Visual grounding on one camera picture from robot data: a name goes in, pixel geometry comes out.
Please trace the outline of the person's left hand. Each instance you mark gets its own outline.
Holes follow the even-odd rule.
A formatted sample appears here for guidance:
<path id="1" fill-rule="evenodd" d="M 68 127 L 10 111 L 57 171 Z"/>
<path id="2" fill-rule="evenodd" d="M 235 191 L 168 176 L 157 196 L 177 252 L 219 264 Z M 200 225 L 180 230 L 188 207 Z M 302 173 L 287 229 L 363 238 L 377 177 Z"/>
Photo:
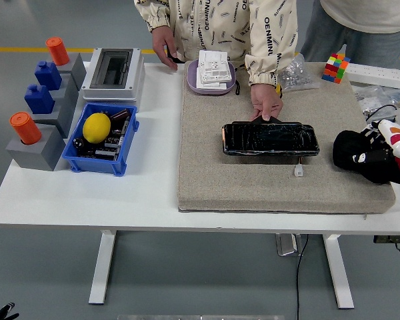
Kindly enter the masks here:
<path id="1" fill-rule="evenodd" d="M 271 117 L 278 118 L 283 102 L 276 92 L 274 86 L 268 84 L 254 84 L 251 86 L 251 102 L 253 113 L 250 120 L 261 116 L 263 120 L 268 121 Z"/>

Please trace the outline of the person's right hand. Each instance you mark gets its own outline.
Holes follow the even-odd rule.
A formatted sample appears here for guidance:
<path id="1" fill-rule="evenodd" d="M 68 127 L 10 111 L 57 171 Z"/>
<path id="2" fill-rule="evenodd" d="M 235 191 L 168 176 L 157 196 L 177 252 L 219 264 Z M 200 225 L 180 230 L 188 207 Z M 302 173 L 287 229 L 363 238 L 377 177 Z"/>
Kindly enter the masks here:
<path id="1" fill-rule="evenodd" d="M 170 27 L 164 25 L 154 28 L 151 32 L 153 50 L 159 60 L 171 70 L 176 71 L 178 66 L 174 60 L 168 57 L 177 58 L 177 50 Z"/>

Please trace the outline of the black white robot left hand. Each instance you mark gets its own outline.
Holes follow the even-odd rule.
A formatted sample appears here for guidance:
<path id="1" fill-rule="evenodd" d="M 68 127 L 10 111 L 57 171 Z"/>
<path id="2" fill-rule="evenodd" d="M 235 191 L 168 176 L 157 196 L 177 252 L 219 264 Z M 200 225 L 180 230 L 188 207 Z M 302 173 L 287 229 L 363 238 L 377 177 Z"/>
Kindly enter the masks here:
<path id="1" fill-rule="evenodd" d="M 14 313 L 12 315 L 9 314 L 14 307 L 15 304 L 13 302 L 4 305 L 0 309 L 0 320 L 15 320 L 16 318 L 18 318 L 19 313 Z"/>

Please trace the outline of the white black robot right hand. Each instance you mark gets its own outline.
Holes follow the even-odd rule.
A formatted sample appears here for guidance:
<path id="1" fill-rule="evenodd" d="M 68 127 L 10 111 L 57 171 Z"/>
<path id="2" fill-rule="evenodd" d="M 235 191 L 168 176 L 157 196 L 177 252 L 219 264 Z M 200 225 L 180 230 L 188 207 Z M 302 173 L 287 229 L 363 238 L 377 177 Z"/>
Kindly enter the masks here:
<path id="1" fill-rule="evenodd" d="M 389 120 L 373 121 L 361 132 L 375 146 L 374 150 L 353 155 L 352 161 L 361 167 L 396 164 L 400 169 L 400 125 Z"/>

